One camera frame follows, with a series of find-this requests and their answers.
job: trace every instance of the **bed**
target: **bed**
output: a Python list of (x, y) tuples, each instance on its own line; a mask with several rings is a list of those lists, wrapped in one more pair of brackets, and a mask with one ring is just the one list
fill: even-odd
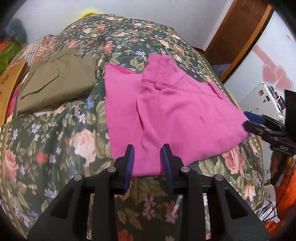
[[(56, 110), (22, 118), (16, 117), (14, 111), (11, 122), (0, 131), (2, 206), (24, 237), (75, 174), (95, 175), (114, 163), (105, 116), (106, 63), (141, 72), (149, 54), (167, 54), (196, 81), (215, 83), (235, 104), (206, 59), (166, 25), (117, 15), (88, 16), (51, 37), (46, 46), (37, 51), (41, 57), (35, 60), (48, 59), (64, 45), (75, 48), (82, 56), (89, 52), (97, 55), (97, 85), (90, 95), (67, 102)], [(30, 65), (37, 52), (26, 54), (23, 51), (11, 64), (25, 58)], [(80, 145), (80, 150), (84, 145), (95, 143), (94, 150), (85, 148), (85, 152), (95, 151), (96, 154), (89, 167), (82, 157), (89, 153), (76, 155), (74, 141)], [(257, 136), (252, 135), (230, 151), (195, 162), (191, 167), (206, 176), (222, 174), (253, 210), (261, 205), (263, 162)], [(119, 240), (178, 240), (182, 196), (169, 193), (164, 177), (132, 179), (128, 192), (115, 196), (115, 206)], [(206, 234), (210, 238), (208, 210), (205, 212)], [(91, 239), (90, 219), (88, 225), (87, 235)]]

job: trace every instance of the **folded khaki garment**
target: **folded khaki garment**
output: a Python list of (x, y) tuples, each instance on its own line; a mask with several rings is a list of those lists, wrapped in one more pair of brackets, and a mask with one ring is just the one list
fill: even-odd
[(63, 47), (46, 62), (29, 71), (17, 100), (17, 115), (26, 115), (73, 98), (88, 95), (96, 84), (96, 58), (83, 58)]

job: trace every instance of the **wooden door frame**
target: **wooden door frame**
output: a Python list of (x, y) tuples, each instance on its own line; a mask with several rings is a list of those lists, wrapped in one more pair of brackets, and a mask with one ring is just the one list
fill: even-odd
[(225, 15), (225, 18), (223, 19), (220, 27), (218, 28), (217, 32), (215, 33), (212, 41), (210, 42), (209, 46), (207, 47), (207, 49), (205, 50), (205, 56), (207, 56), (207, 52), (211, 50), (211, 48), (213, 47), (214, 43), (215, 43), (215, 40), (216, 38), (219, 36), (219, 34), (223, 31), (223, 28), (224, 28), (224, 25), (226, 24), (229, 16), (231, 15), (236, 3), (237, 3), (238, 0), (233, 0), (227, 14)]
[(274, 11), (273, 11), (271, 5), (268, 5), (263, 17), (261, 18), (255, 31), (253, 32), (253, 34), (249, 38), (248, 42), (245, 44), (245, 46), (240, 51), (240, 53), (235, 58), (235, 60), (232, 62), (230, 67), (221, 76), (220, 81), (222, 83), (225, 83), (229, 79), (229, 77), (234, 73), (234, 71), (238, 68), (238, 66), (242, 63), (242, 61), (246, 58), (246, 56), (249, 54), (249, 52), (255, 46), (256, 42), (259, 40), (259, 38), (261, 37), (263, 31), (265, 30), (267, 24), (269, 23), (269, 20), (272, 16), (273, 12)]

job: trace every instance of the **wooden door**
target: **wooden door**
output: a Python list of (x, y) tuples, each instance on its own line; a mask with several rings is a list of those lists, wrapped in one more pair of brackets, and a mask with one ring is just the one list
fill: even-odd
[(258, 26), (267, 6), (267, 0), (233, 1), (205, 52), (212, 66), (231, 64), (235, 60)]

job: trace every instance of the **yellow object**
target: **yellow object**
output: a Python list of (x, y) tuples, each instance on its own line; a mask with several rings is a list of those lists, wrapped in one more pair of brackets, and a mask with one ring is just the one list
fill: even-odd
[(94, 14), (101, 14), (101, 13), (95, 9), (87, 9), (87, 10), (83, 11), (82, 14), (79, 15), (77, 20), (85, 18), (86, 16), (89, 16), (89, 15), (94, 15)]

